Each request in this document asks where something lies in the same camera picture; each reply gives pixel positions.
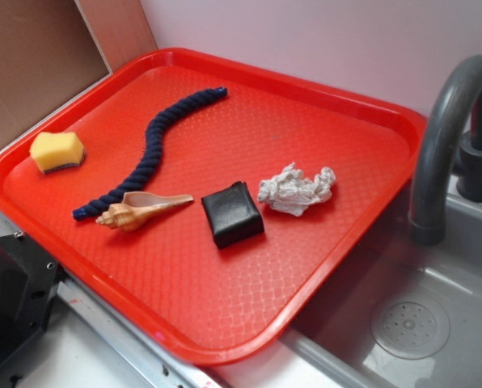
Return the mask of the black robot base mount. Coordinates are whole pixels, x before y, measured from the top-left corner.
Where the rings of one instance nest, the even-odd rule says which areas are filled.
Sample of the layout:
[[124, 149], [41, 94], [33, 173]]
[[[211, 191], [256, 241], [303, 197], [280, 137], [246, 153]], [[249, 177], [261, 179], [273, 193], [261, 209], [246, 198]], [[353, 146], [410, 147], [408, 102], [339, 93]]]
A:
[[60, 275], [34, 239], [0, 237], [0, 372], [46, 332]]

